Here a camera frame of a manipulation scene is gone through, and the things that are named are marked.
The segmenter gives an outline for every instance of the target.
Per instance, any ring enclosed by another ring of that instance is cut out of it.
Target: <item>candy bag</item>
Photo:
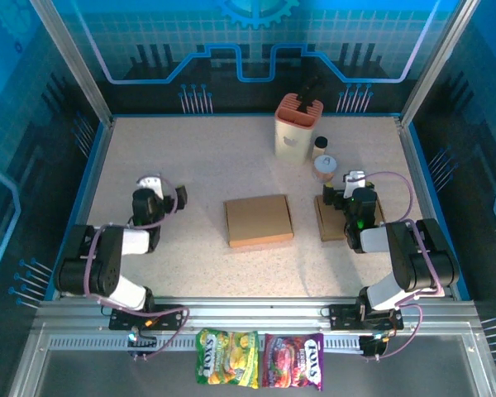
[[[197,335],[197,382],[257,389],[257,332],[226,332],[204,328]]]
[[[263,387],[305,387],[322,390],[323,334],[301,337],[266,335]]]

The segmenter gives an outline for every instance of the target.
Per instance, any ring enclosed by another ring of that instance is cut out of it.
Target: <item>small bottle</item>
[[[315,160],[320,155],[325,154],[327,143],[327,138],[325,138],[324,136],[319,136],[318,138],[316,138],[316,140],[314,141],[314,146],[312,147],[311,160]]]

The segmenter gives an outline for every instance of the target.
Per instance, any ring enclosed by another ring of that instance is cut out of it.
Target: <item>glass panel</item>
[[[469,292],[496,318],[496,0],[479,4],[414,124]]]
[[[0,396],[45,293],[97,128],[29,2],[0,2]]]
[[[400,112],[457,0],[56,2],[114,113]]]

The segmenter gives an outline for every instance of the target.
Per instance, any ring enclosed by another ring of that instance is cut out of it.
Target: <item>speckled tabletop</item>
[[[338,162],[336,187],[348,170],[399,172],[408,166],[392,117],[323,117],[315,135]],[[156,296],[356,296],[391,271],[389,255],[355,254],[346,241],[321,242],[313,198],[322,186],[309,163],[274,156],[274,118],[118,118],[88,222],[125,224],[136,180],[161,172],[185,184],[188,206],[168,220],[149,255],[124,256],[122,273]],[[408,191],[399,179],[373,180],[386,219],[400,218]],[[230,248],[223,202],[287,194],[294,239]],[[421,218],[417,203],[411,218]]]

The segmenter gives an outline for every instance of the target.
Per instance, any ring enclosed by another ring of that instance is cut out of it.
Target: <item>jar lid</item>
[[[324,136],[319,136],[314,141],[314,146],[319,147],[320,149],[325,149],[328,143],[329,141],[327,140],[327,138],[325,138]]]
[[[319,155],[314,161],[314,166],[319,172],[328,174],[336,169],[336,160],[329,155]]]

